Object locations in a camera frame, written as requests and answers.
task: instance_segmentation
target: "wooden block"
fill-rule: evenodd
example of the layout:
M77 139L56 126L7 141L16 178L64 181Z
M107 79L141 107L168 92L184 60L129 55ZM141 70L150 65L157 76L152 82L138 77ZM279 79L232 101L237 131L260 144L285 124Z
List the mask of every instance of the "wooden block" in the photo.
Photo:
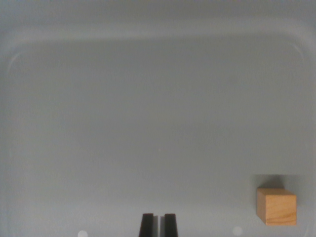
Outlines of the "wooden block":
M257 216L267 226L296 225L296 195L285 189L257 189Z
M164 237L178 237L176 214L164 215Z
M154 214L143 214L139 237L153 237Z

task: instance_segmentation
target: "white spot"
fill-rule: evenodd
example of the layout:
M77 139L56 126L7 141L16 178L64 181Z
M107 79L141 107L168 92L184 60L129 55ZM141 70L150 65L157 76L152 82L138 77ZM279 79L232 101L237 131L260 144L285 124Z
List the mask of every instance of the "white spot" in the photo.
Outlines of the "white spot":
M79 231L78 237L88 237L87 231Z
M239 226L235 226L233 228L233 234L234 234L234 236L241 236L242 235L242 228Z
M295 45L293 43L290 43L290 45L299 53L301 60L304 61L305 57L304 57L302 50L297 45Z

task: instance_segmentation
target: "wooden cube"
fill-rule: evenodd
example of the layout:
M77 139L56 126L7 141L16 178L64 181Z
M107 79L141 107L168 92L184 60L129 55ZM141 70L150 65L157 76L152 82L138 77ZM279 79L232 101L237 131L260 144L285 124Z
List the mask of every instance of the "wooden cube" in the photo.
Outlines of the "wooden cube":
M296 225L296 195L285 189L257 189L257 215L267 226Z

